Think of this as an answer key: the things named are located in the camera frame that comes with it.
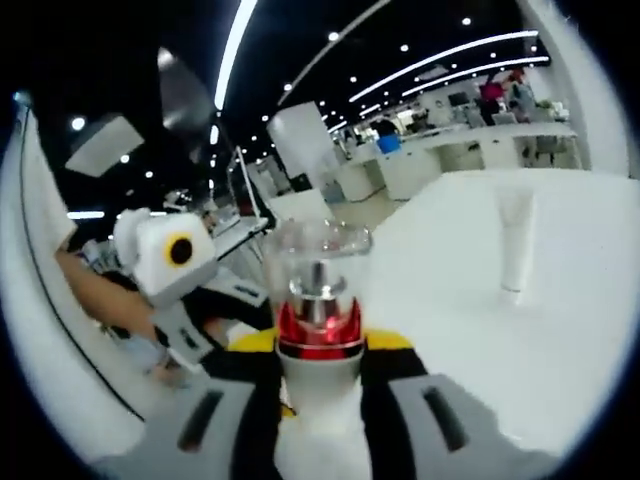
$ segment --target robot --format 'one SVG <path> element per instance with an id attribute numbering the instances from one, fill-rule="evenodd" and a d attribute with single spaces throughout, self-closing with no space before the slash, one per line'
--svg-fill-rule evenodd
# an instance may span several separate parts
<path id="1" fill-rule="evenodd" d="M 511 480 L 551 473 L 554 459 L 512 445 L 491 411 L 446 376 L 428 374 L 407 339 L 365 328 L 357 305 L 348 301 L 351 279 L 330 262 L 270 269 L 268 281 L 282 290 L 272 298 L 277 328 L 223 350 L 199 336 L 180 303 L 216 271 L 215 248 L 200 219 L 131 212 L 114 233 L 120 258 L 159 311 L 153 322 L 199 381 L 148 420 L 131 451 L 101 461 L 96 467 L 104 476 Z M 281 402 L 283 377 L 296 411 Z M 351 414 L 366 438 L 368 471 L 341 463 L 346 450 L 335 431 L 325 437 L 335 455 L 330 461 L 284 465 L 284 419 L 299 420 L 301 431 L 339 430 L 340 400 L 356 384 L 361 399 Z M 303 455 L 293 454 L 302 464 L 318 453 L 308 445 Z M 343 468 L 339 475 L 336 465 Z"/>

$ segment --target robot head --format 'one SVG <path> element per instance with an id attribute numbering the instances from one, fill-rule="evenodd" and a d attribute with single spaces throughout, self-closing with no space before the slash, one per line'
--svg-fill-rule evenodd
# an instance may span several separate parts
<path id="1" fill-rule="evenodd" d="M 114 241 L 121 263 L 156 307 L 175 303 L 215 275 L 213 239 L 195 214 L 123 212 Z"/>

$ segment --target ceiling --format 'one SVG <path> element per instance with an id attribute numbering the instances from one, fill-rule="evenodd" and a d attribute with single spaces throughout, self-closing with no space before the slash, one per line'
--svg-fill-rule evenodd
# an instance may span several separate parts
<path id="1" fill-rule="evenodd" d="M 393 0 L 334 45 L 279 107 L 283 86 L 327 45 L 328 34 L 342 31 L 374 3 L 258 0 L 237 52 L 220 119 L 230 142 L 248 150 L 248 161 L 273 151 L 263 115 L 323 100 L 326 106 L 321 110 L 330 116 L 329 126 L 341 115 L 357 121 L 363 104 L 380 102 L 384 91 L 390 93 L 385 100 L 398 101 L 424 69 L 349 103 L 351 96 L 383 77 L 448 48 L 523 29 L 515 0 Z M 151 9 L 149 2 L 115 0 L 98 13 L 86 2 L 56 3 L 47 11 L 38 4 L 37 18 L 24 32 L 24 38 L 32 40 L 14 41 L 8 55 L 16 68 L 8 91 L 32 92 L 43 146 L 69 209 L 108 212 L 104 220 L 86 222 L 91 224 L 85 227 L 90 235 L 106 236 L 115 214 L 124 208 L 160 208 L 168 189 L 222 179 L 224 161 L 213 170 L 208 161 L 194 165 L 188 159 L 188 142 L 163 127 L 157 55 L 160 46 L 167 48 L 213 98 L 239 4 L 163 0 Z M 464 17 L 471 18 L 471 25 L 462 25 Z M 407 52 L 400 51 L 404 44 Z M 538 45 L 537 54 L 544 54 Z M 489 57 L 492 52 L 495 60 Z M 455 62 L 461 70 L 524 53 L 523 40 L 511 40 L 467 50 L 443 64 Z M 350 82 L 351 76 L 356 83 Z M 117 164 L 98 179 L 66 170 L 63 165 L 77 135 L 69 127 L 70 119 L 81 114 L 91 124 L 109 113 L 122 113 L 145 144 L 131 153 L 126 165 Z M 207 132 L 205 125 L 202 141 Z M 221 141 L 213 150 L 221 159 L 224 146 Z M 152 179 L 144 176 L 149 170 L 154 172 Z"/>

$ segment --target glass cup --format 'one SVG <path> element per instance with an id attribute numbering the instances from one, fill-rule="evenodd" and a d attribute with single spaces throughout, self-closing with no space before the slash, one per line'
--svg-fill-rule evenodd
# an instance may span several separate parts
<path id="1" fill-rule="evenodd" d="M 265 240 L 265 275 L 279 353 L 301 360 L 358 356 L 372 238 L 329 220 L 286 222 Z"/>

